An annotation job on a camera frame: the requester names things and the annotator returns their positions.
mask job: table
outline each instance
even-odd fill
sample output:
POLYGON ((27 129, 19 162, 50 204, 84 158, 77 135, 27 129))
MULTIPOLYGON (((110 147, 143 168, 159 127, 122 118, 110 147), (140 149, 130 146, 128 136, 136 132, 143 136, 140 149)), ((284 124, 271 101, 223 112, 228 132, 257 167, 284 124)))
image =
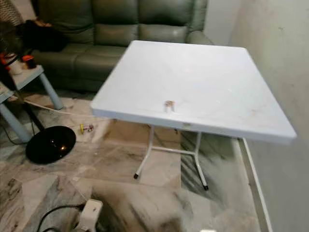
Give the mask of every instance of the table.
MULTIPOLYGON (((12 78, 15 81, 17 89, 20 90, 30 83, 35 78, 39 77, 46 92, 50 96, 54 108, 59 110, 63 107, 63 104, 56 94, 54 88, 49 83, 48 79, 44 74, 44 69, 41 65, 37 65, 35 69, 23 70, 21 74, 13 75, 12 78)), ((10 91, 2 82, 0 82, 0 113, 13 128, 14 132, 18 135, 21 141, 28 142, 31 139, 31 134, 24 128, 24 126, 18 121, 18 119, 10 112, 5 106, 4 101, 14 94, 10 91)))
POLYGON ((296 133, 240 47, 133 41, 91 103, 93 114, 150 124, 152 149, 194 155, 201 133, 289 144, 296 133), (197 131, 194 151, 153 146, 154 126, 197 131))

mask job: stool leg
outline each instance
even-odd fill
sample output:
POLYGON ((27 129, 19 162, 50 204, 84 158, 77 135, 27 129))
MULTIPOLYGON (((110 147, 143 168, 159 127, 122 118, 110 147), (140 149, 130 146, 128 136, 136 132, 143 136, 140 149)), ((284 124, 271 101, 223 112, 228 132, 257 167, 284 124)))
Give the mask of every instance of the stool leg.
POLYGON ((201 144, 201 136, 202 136, 202 133, 198 132, 197 133, 197 144, 196 144, 195 153, 194 153, 194 161, 195 161, 195 165, 197 166, 197 171, 198 171, 199 177, 201 178, 203 187, 207 191, 208 190, 208 185, 207 185, 205 176, 203 174, 201 165, 199 164, 199 160, 198 160, 198 151, 199 151, 199 146, 201 144))
POLYGON ((139 177, 140 172, 143 169, 143 166, 145 165, 148 157, 150 156, 151 148, 153 147, 154 132, 155 132, 155 127, 151 126, 150 127, 150 135, 149 135, 149 143, 148 143, 147 152, 146 152, 146 155, 145 155, 143 161, 141 162, 138 170, 134 174, 134 179, 137 179, 139 177))
POLYGON ((60 100, 60 98, 58 97, 57 93, 55 92, 54 88, 52 87, 52 85, 49 83, 47 77, 45 76, 44 73, 42 73, 41 75, 39 75, 39 78, 46 90, 46 92, 48 93, 49 97, 51 98, 53 104, 54 104, 54 108, 56 110, 60 110, 63 108, 63 104, 60 100))
POLYGON ((21 141, 27 143, 31 139, 31 134, 18 121, 18 119, 12 114, 12 112, 4 105, 4 103, 0 104, 0 113, 8 122, 8 124, 13 128, 14 132, 17 134, 21 141))

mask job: fan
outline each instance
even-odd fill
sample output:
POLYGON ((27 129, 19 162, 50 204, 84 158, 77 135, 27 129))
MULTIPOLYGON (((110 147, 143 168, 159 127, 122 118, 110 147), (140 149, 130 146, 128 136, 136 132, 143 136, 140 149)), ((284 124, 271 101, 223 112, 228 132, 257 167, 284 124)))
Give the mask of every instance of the fan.
POLYGON ((66 156, 74 147, 76 136, 72 129, 64 126, 44 128, 42 123, 31 110, 30 105, 18 91, 8 70, 9 65, 22 54, 23 46, 18 32, 22 29, 22 19, 14 5, 9 0, 0 0, 0 80, 11 91, 14 91, 31 120, 40 130, 27 144, 26 156, 37 164, 48 164, 66 156), (7 54, 16 54, 15 58, 7 63, 3 57, 7 54))

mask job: green leather sofa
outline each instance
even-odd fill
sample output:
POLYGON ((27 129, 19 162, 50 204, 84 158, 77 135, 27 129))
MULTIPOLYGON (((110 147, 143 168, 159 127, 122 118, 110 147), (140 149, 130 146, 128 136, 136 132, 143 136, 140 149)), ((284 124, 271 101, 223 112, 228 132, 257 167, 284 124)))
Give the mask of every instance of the green leather sofa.
POLYGON ((37 0, 39 16, 68 38, 61 52, 33 51, 54 87, 97 91, 132 40, 211 44, 207 0, 37 0))

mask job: sofa armrest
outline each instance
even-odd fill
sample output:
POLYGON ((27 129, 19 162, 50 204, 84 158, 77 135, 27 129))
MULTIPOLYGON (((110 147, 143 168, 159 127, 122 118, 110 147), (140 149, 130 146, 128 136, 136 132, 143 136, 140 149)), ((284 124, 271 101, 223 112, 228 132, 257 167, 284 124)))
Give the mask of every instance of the sofa armrest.
POLYGON ((186 42, 188 44, 213 45, 213 42, 201 31, 193 31, 188 34, 186 42))

